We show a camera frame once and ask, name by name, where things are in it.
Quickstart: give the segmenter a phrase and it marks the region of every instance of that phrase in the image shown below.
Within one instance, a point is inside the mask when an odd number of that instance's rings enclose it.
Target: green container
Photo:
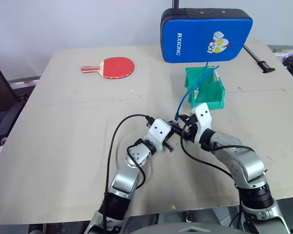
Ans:
[[[191,86],[202,77],[202,73],[205,67],[188,67],[186,68],[186,82],[185,87],[189,90]],[[212,70],[214,66],[207,67],[205,74]],[[225,105],[225,87],[221,82],[216,71],[213,71],[208,76],[201,80],[199,87],[195,87],[189,94],[188,101],[191,103],[191,108],[197,106],[200,103],[206,102],[210,109],[224,108]]]

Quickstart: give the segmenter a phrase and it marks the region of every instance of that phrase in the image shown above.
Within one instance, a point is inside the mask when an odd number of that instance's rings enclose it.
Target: office chair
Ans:
[[[0,145],[7,137],[28,97],[17,96],[0,71]]]

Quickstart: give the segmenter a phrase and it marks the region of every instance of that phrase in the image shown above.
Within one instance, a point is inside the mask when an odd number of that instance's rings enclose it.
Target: white wall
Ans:
[[[39,76],[53,52],[71,47],[160,43],[171,0],[0,0],[0,68],[8,80]],[[180,7],[240,8],[249,39],[293,45],[293,0],[180,0]]]

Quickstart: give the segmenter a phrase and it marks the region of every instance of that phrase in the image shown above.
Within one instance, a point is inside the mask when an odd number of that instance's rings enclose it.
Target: metal tool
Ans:
[[[261,69],[263,69],[263,73],[269,73],[273,72],[275,69],[270,67],[265,61],[261,61],[253,52],[250,50],[246,45],[243,46],[243,48],[255,59],[258,66],[260,66]]]

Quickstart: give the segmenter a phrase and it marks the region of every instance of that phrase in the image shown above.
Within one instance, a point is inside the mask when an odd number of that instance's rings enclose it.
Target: paddle handle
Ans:
[[[100,70],[100,66],[84,66],[80,68],[82,73],[87,72],[98,72]]]

